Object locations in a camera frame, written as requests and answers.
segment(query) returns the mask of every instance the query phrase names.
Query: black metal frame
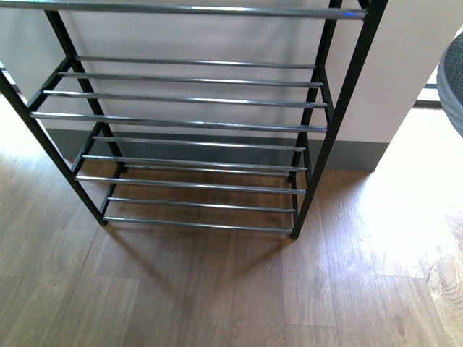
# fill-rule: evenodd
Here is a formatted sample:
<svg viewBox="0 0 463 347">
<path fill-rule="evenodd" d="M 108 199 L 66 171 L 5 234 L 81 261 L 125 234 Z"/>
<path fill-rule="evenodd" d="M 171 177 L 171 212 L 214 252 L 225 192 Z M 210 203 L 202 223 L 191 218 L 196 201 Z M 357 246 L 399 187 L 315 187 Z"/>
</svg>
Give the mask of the black metal frame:
<svg viewBox="0 0 463 347">
<path fill-rule="evenodd" d="M 9 84 L 7 78 L 0 74 L 0 92 L 4 94 L 7 100 L 12 104 L 15 111 L 27 125 L 29 130 L 34 134 L 52 161 L 61 171 L 72 188 L 85 203 L 90 212 L 95 216 L 101 225 L 106 225 L 108 221 L 117 222 L 138 222 L 154 223 L 166 226 L 193 226 L 206 228 L 225 228 L 225 229 L 243 229 L 254 231 L 274 231 L 290 234 L 293 239 L 297 239 L 302 229 L 302 225 L 307 216 L 310 204 L 313 200 L 315 190 L 320 181 L 321 175 L 328 160 L 330 151 L 338 134 L 342 119 L 346 113 L 355 85 L 357 84 L 363 64 L 365 63 L 368 51 L 373 42 L 375 32 L 383 16 L 388 0 L 359 0 L 361 9 L 346 10 L 341 9 L 342 0 L 330 0 L 329 6 L 325 10 L 309 9 L 260 9 L 260 8 L 231 8 L 231 7 L 186 7 L 170 5 L 131 5 L 131 4 L 89 4 L 78 1 L 5 1 L 0 0 L 0 7 L 28 8 L 44 10 L 48 21 L 50 22 L 58 41 L 65 53 L 65 58 L 53 71 L 50 77 L 39 88 L 38 92 L 25 104 L 14 88 Z M 302 18 L 325 18 L 325 25 L 320 39 L 320 45 L 314 65 L 304 64 L 280 64 L 280 63 L 255 63 L 243 61 L 180 61 L 180 60 L 159 60 L 159 59 L 116 59 L 111 57 L 85 57 L 78 56 L 67 29 L 58 13 L 60 10 L 74 11 L 107 11 L 107 12 L 149 12 L 149 13 L 177 13 L 177 14 L 214 14 L 214 15 L 238 15 L 238 16 L 264 16 L 264 17 L 302 17 Z M 334 104 L 331 91 L 328 84 L 328 78 L 325 71 L 325 63 L 330 50 L 337 20 L 364 20 L 357 45 L 354 49 L 352 59 L 347 70 L 347 74 L 342 85 L 338 101 Z M 120 63 L 144 63 L 144 64 L 197 64 L 197 65 L 218 65 L 218 66 L 239 66 L 239 67 L 261 67 L 261 68 L 285 68 L 285 69 L 311 69 L 313 70 L 310 82 L 278 82 L 278 81 L 241 81 L 241 80 L 211 80 L 204 78 L 179 78 L 179 77 L 153 77 L 153 76 L 125 76 L 120 74 L 88 74 L 84 70 L 82 61 L 118 61 Z M 54 88 L 63 78 L 76 78 L 82 88 L 79 93 L 67 93 L 55 91 Z M 266 100 L 227 100 L 227 99 L 202 99 L 202 98 L 166 98 L 166 97 L 144 97 L 132 95 L 113 95 L 105 93 L 95 93 L 90 79 L 115 79 L 115 80 L 150 80 L 150 81 L 169 81 L 169 82 L 194 82 L 194 83 L 226 83 L 226 84 L 248 84 L 248 85 L 275 85 L 286 87 L 308 87 L 307 97 L 303 103 L 289 103 L 285 101 L 266 101 Z M 322 103 L 316 103 L 318 90 L 320 89 Z M 85 98 L 93 112 L 91 115 L 64 114 L 64 113 L 42 113 L 39 108 L 49 97 L 77 97 Z M 260 124 L 225 124 L 225 123 L 205 123 L 194 121 L 162 121 L 135 119 L 120 116 L 106 116 L 103 113 L 99 98 L 111 99 L 130 99 L 130 100 L 148 100 L 162 102 L 193 102 L 193 103 L 225 103 L 239 104 L 246 106 L 268 106 L 268 107 L 296 107 L 302 108 L 302 120 L 299 126 L 280 126 L 278 124 L 260 125 Z M 312 127 L 310 120 L 314 108 L 323 108 L 326 115 L 326 127 Z M 93 130 L 88 135 L 85 144 L 75 158 L 71 168 L 68 167 L 59 151 L 54 147 L 48 135 L 42 130 L 37 119 L 73 119 L 73 120 L 91 120 L 95 122 Z M 118 143 L 122 141 L 144 141 L 153 142 L 147 139 L 127 139 L 114 137 L 109 124 L 144 124 L 147 126 L 158 127 L 193 127 L 204 129 L 241 129 L 263 132 L 288 132 L 298 133 L 294 147 L 291 146 L 251 146 L 269 150 L 290 150 L 293 152 L 292 164 L 290 166 L 269 166 L 259 164 L 237 164 L 237 163 L 209 163 L 188 160 L 159 160 L 149 158 L 128 158 L 124 157 L 119 149 Z M 310 159 L 309 137 L 308 132 L 325 132 L 326 136 L 323 145 L 315 162 L 314 168 Z M 104 141 L 109 146 L 112 156 L 103 157 L 90 155 L 90 150 L 95 141 Z M 215 145 L 212 142 L 191 142 L 170 141 L 172 145 Z M 109 160 L 117 163 L 114 175 L 111 178 L 85 177 L 78 176 L 85 160 Z M 265 187 L 241 187 L 241 186 L 223 186 L 217 184 L 191 184 L 185 182 L 172 181 L 150 181 L 140 179 L 124 179 L 121 175 L 127 172 L 127 169 L 149 168 L 170 169 L 180 171 L 208 171 L 216 173 L 229 174 L 252 174 L 262 176 L 286 176 L 291 184 L 291 189 L 286 188 L 265 188 Z M 303 172 L 305 175 L 304 189 L 297 188 L 297 174 Z M 80 181 L 102 181 L 109 184 L 108 191 L 103 198 L 101 207 L 98 209 L 87 192 L 80 185 Z M 188 189 L 213 189 L 227 190 L 235 192 L 257 192 L 265 194 L 290 194 L 292 196 L 292 208 L 266 208 L 266 207 L 245 207 L 245 206 L 225 206 L 212 204 L 197 204 L 190 202 L 162 202 L 156 200 L 137 200 L 122 199 L 113 197 L 117 184 L 136 184 L 148 185 L 154 187 L 173 187 Z M 298 194 L 304 196 L 301 206 L 299 207 Z M 248 226 L 215 226 L 202 223 L 183 223 L 178 221 L 167 220 L 139 220 L 134 218 L 118 218 L 105 216 L 106 209 L 110 202 L 131 202 L 152 205 L 179 205 L 195 206 L 208 208 L 232 208 L 236 210 L 255 210 L 269 213 L 292 213 L 293 229 L 288 228 L 258 228 Z"/>
</svg>

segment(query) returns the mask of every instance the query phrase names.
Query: chrome rod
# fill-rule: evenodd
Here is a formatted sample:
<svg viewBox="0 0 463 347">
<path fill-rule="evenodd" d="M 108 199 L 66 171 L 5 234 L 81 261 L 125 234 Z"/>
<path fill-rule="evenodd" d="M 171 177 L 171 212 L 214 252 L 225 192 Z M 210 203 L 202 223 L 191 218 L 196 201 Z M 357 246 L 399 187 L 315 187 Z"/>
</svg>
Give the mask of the chrome rod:
<svg viewBox="0 0 463 347">
<path fill-rule="evenodd" d="M 173 181 L 151 181 L 148 179 L 109 179 L 106 177 L 93 177 L 93 176 L 76 176 L 75 179 L 76 181 L 102 182 L 102 183 L 113 183 L 113 184 L 131 184 L 135 186 L 153 186 L 153 187 L 164 187 L 164 188 L 211 189 L 211 190 L 226 190 L 230 192 L 246 192 L 246 193 L 252 192 L 252 193 L 266 193 L 266 194 L 305 194 L 305 189 L 226 186 L 223 184 L 189 183 L 189 182 L 173 182 Z"/>
<path fill-rule="evenodd" d="M 288 108 L 325 108 L 326 103 L 300 103 L 289 101 L 269 101 L 269 100 L 237 100 L 237 99 L 215 99 L 215 98 L 177 98 L 171 96 L 146 96 L 146 95 L 122 95 L 111 93 L 86 93 L 86 92 L 67 92 L 44 90 L 42 92 L 48 96 L 62 98 L 83 98 L 83 99 L 109 99 L 109 100 L 136 100 L 136 101 L 158 101 L 162 103 L 220 103 L 226 105 L 242 106 L 270 106 Z"/>
<path fill-rule="evenodd" d="M 259 7 L 184 6 L 163 4 L 110 4 L 64 0 L 1 0 L 0 7 L 44 9 L 47 11 L 102 11 L 159 14 L 215 14 L 259 17 L 326 18 L 330 20 L 363 20 L 365 11 L 355 9 L 288 9 Z"/>
<path fill-rule="evenodd" d="M 314 64 L 282 64 L 252 61 L 216 61 L 216 60 L 186 60 L 186 59 L 143 59 L 143 58 L 114 58 L 109 56 L 77 56 L 78 61 L 101 61 L 106 63 L 133 64 L 172 64 L 172 65 L 206 65 L 218 67 L 261 67 L 266 69 L 301 69 L 314 70 Z"/>
<path fill-rule="evenodd" d="M 152 220 L 152 219 L 135 219 L 135 218 L 120 218 L 120 217 L 104 217 L 108 222 L 122 222 L 122 223 L 146 223 L 158 224 L 160 226 L 187 226 L 197 228 L 214 228 L 214 229 L 229 229 L 229 230 L 249 230 L 249 231 L 270 231 L 274 233 L 290 234 L 292 229 L 282 228 L 258 228 L 254 226 L 220 226 L 216 224 L 202 224 L 202 223 L 186 223 L 174 222 L 170 220 Z"/>
<path fill-rule="evenodd" d="M 218 78 L 176 77 L 176 76 L 142 76 L 136 74 L 88 74 L 79 72 L 60 72 L 61 77 L 94 80 L 128 80 L 143 82 L 183 82 L 183 83 L 216 83 L 228 85 L 264 85 L 269 87 L 310 87 L 320 88 L 321 82 L 290 82 L 270 80 L 224 80 Z"/>
<path fill-rule="evenodd" d="M 132 165 L 126 164 L 126 168 L 136 168 L 142 170 L 162 170 L 162 171 L 194 171 L 194 172 L 209 172 L 213 174 L 241 174 L 252 176 L 275 176 L 288 177 L 284 172 L 263 172 L 263 171 L 242 171 L 242 170 L 220 170 L 216 168 L 180 168 L 178 166 L 151 166 L 151 165 Z"/>
<path fill-rule="evenodd" d="M 169 121 L 164 119 L 143 119 L 123 116 L 94 116 L 75 113 L 32 112 L 35 119 L 53 119 L 63 121 L 102 121 L 109 124 L 144 125 L 151 127 L 181 127 L 201 129 L 236 129 L 253 132 L 326 132 L 326 127 L 306 125 L 285 126 L 265 124 L 217 123 L 212 121 Z"/>
<path fill-rule="evenodd" d="M 223 143 L 223 142 L 201 142 L 201 141 L 182 141 L 182 140 L 163 140 L 163 139 L 143 139 L 139 137 L 104 137 L 94 136 L 94 140 L 104 142 L 141 142 L 141 143 L 156 143 L 160 145 L 195 145 L 209 147 L 230 147 L 230 148 L 255 148 L 260 150 L 291 150 L 294 152 L 303 152 L 304 147 L 294 146 L 277 146 L 277 145 L 254 145 L 241 143 Z"/>
<path fill-rule="evenodd" d="M 132 204 L 145 205 L 167 205 L 167 206 L 182 206 L 182 207 L 207 207 L 207 208 L 222 208 L 225 210 L 246 210 L 258 212 L 275 212 L 275 213 L 293 213 L 292 208 L 274 208 L 274 207 L 254 207 L 254 206 L 235 206 L 235 205 L 219 205 L 219 204 L 200 204 L 196 202 L 179 202 L 179 201 L 163 201 L 163 200 L 145 200 L 145 199 L 130 199 L 126 197 L 109 197 L 108 200 L 114 202 L 127 202 Z"/>
<path fill-rule="evenodd" d="M 275 171 L 306 171 L 307 168 L 296 166 L 275 166 L 275 165 L 256 165 L 256 164 L 239 164 L 239 163 L 220 163 L 216 161 L 194 161 L 194 160 L 173 160 L 157 158 L 133 158 L 133 157 L 111 157 L 105 155 L 83 155 L 82 158 L 90 160 L 107 160 L 120 161 L 124 163 L 163 163 L 185 166 L 211 166 L 215 168 L 254 168 L 258 170 L 275 170 Z"/>
</svg>

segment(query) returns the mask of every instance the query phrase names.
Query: metal shoe rack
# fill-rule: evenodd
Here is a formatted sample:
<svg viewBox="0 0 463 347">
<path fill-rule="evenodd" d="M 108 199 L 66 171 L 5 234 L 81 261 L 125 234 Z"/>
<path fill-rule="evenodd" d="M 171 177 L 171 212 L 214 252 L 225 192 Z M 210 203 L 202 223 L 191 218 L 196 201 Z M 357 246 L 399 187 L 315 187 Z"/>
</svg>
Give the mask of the metal shoe rack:
<svg viewBox="0 0 463 347">
<path fill-rule="evenodd" d="M 56 67 L 50 77 L 43 83 L 37 93 L 27 102 L 23 102 L 15 89 L 9 84 L 4 73 L 0 74 L 0 91 L 11 103 L 15 111 L 22 118 L 29 130 L 34 134 L 44 150 L 48 153 L 52 161 L 56 164 L 63 176 L 76 191 L 80 199 L 85 203 L 90 212 L 101 225 L 108 222 L 138 222 L 153 223 L 163 226 L 189 226 L 203 228 L 225 228 L 225 229 L 244 229 L 251 231 L 273 231 L 289 234 L 296 239 L 301 231 L 305 217 L 313 200 L 315 190 L 320 181 L 323 169 L 326 166 L 328 156 L 333 147 L 336 135 L 341 126 L 344 114 L 346 113 L 349 101 L 354 92 L 363 64 L 366 60 L 375 32 L 380 23 L 383 12 L 386 8 L 387 0 L 359 0 L 357 9 L 341 8 L 342 0 L 330 0 L 329 7 L 326 9 L 283 9 L 283 8 L 247 8 L 247 7 L 210 7 L 210 6 L 176 6 L 160 4 L 102 4 L 84 1 L 3 1 L 0 0 L 0 7 L 17 9 L 41 9 L 50 22 L 66 57 Z M 257 17 L 293 17 L 293 18 L 322 18 L 324 20 L 323 33 L 318 48 L 316 60 L 313 64 L 284 64 L 284 63 L 258 63 L 248 61 L 190 61 L 190 60 L 159 60 L 159 59 L 131 59 L 131 58 L 112 58 L 97 56 L 80 56 L 71 41 L 60 13 L 62 11 L 91 11 L 91 12 L 135 12 L 151 13 L 153 16 L 162 14 L 184 14 L 184 15 L 213 15 L 213 16 L 257 16 Z M 340 89 L 336 104 L 333 103 L 328 84 L 325 62 L 334 35 L 336 22 L 338 20 L 360 20 L 363 21 L 357 44 L 352 54 L 346 77 Z M 134 76 L 124 74 L 98 74 L 87 73 L 84 70 L 85 61 L 105 61 L 120 64 L 176 64 L 200 65 L 204 67 L 247 67 L 249 69 L 301 69 L 312 70 L 312 78 L 307 82 L 287 82 L 274 80 L 241 80 L 241 79 L 211 79 L 204 77 L 167 77 L 167 76 Z M 76 79 L 81 91 L 60 91 L 55 87 L 64 78 Z M 307 97 L 300 102 L 274 101 L 274 100 L 235 100 L 224 98 L 176 98 L 166 96 L 143 96 L 143 95 L 120 95 L 112 93 L 96 93 L 90 83 L 93 79 L 112 79 L 112 80 L 139 80 L 139 81 L 162 81 L 162 82 L 188 82 L 188 83 L 217 83 L 235 85 L 267 85 L 283 87 L 303 87 L 307 89 Z M 320 91 L 323 102 L 316 102 L 318 91 Z M 93 114 L 69 114 L 69 113 L 46 113 L 40 112 L 47 98 L 84 98 L 87 99 Z M 160 119 L 141 119 L 136 117 L 114 116 L 104 114 L 99 99 L 117 100 L 149 100 L 163 103 L 204 103 L 204 104 L 223 104 L 223 105 L 242 105 L 242 106 L 267 106 L 277 108 L 300 108 L 301 118 L 294 125 L 282 124 L 238 124 L 223 122 L 204 122 L 204 121 L 183 121 L 183 120 L 160 120 Z M 314 127 L 310 124 L 314 108 L 322 108 L 326 115 L 325 127 Z M 60 152 L 54 147 L 48 135 L 42 130 L 38 119 L 56 119 L 73 121 L 92 121 L 95 126 L 88 134 L 87 141 L 83 144 L 81 151 L 75 158 L 74 163 L 69 167 L 61 156 Z M 258 148 L 261 150 L 286 151 L 292 156 L 290 166 L 272 166 L 259 163 L 222 163 L 222 162 L 202 162 L 197 160 L 168 160 L 156 158 L 131 158 L 124 157 L 119 149 L 120 142 L 157 142 L 165 145 L 217 145 L 219 147 L 236 147 L 237 144 L 217 144 L 213 142 L 200 143 L 181 140 L 141 140 L 137 138 L 115 137 L 111 131 L 111 124 L 139 124 L 147 127 L 178 127 L 178 128 L 198 128 L 198 129 L 232 129 L 254 132 L 280 132 L 294 135 L 294 146 L 270 146 L 241 144 L 241 147 Z M 312 167 L 309 154 L 309 133 L 324 133 L 324 141 Z M 112 155 L 90 155 L 90 149 L 96 141 L 107 143 Z M 91 177 L 80 174 L 83 163 L 86 160 L 104 160 L 116 163 L 116 170 L 112 177 Z M 155 168 L 159 166 L 167 170 L 184 171 L 210 171 L 217 174 L 233 173 L 243 175 L 274 175 L 285 176 L 288 180 L 287 187 L 268 188 L 268 187 L 248 187 L 220 184 L 196 184 L 178 181 L 154 181 L 146 179 L 124 178 L 124 173 L 128 170 L 137 168 Z M 299 187 L 297 184 L 297 174 L 304 175 L 305 184 Z M 95 202 L 89 197 L 88 193 L 82 188 L 81 181 L 102 181 L 109 184 L 109 189 L 103 199 L 101 207 L 98 208 Z M 151 187 L 164 187 L 172 189 L 212 189 L 219 191 L 243 192 L 246 194 L 289 194 L 292 196 L 291 207 L 264 207 L 264 206 L 224 206 L 214 204 L 201 204 L 194 202 L 163 202 L 157 200 L 139 201 L 130 198 L 120 198 L 113 195 L 117 185 L 142 185 Z M 106 215 L 106 210 L 111 202 L 129 203 L 153 203 L 165 204 L 182 207 L 210 207 L 210 208 L 231 208 L 234 210 L 254 210 L 262 213 L 292 213 L 292 228 L 261 228 L 247 226 L 221 226 L 202 223 L 185 223 L 174 220 L 151 220 L 136 218 L 120 218 Z"/>
</svg>

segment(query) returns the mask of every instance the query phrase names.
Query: gray baseboard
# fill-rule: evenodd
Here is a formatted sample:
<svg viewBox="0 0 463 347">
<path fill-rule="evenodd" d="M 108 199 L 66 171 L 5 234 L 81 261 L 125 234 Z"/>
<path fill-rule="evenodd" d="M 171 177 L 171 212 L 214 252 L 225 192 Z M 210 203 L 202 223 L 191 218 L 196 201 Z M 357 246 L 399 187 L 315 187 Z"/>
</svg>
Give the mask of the gray baseboard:
<svg viewBox="0 0 463 347">
<path fill-rule="evenodd" d="M 49 129 L 48 133 L 66 158 L 74 158 L 85 143 L 88 132 L 68 129 Z M 294 145 L 291 139 L 268 137 L 224 137 L 183 134 L 141 134 L 120 132 L 116 136 L 144 137 L 170 140 L 252 143 L 261 145 Z M 322 140 L 310 140 L 311 158 L 320 152 Z M 284 165 L 291 163 L 291 153 L 277 150 L 229 149 L 186 145 L 154 145 L 135 142 L 119 144 L 124 155 L 130 157 L 163 158 L 175 160 L 201 160 L 224 163 L 262 163 L 265 165 Z M 336 141 L 327 167 L 342 170 L 374 171 L 383 156 L 387 143 Z M 110 155 L 105 142 L 96 142 L 91 154 Z"/>
</svg>

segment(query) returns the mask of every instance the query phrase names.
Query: laminate floor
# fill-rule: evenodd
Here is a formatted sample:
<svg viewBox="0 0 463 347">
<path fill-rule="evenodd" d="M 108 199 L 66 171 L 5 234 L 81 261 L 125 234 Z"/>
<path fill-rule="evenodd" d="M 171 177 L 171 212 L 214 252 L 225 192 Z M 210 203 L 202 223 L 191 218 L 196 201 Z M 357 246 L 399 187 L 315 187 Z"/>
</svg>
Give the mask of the laminate floor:
<svg viewBox="0 0 463 347">
<path fill-rule="evenodd" d="M 205 228 L 102 228 L 1 104 L 0 346 L 463 346 L 463 139 L 442 112 L 412 111 L 374 173 L 325 172 L 292 241 Z M 105 191 L 85 186 L 95 197 Z M 283 214 L 131 207 L 132 215 L 192 223 L 291 224 Z M 126 205 L 110 208 L 129 214 Z"/>
</svg>

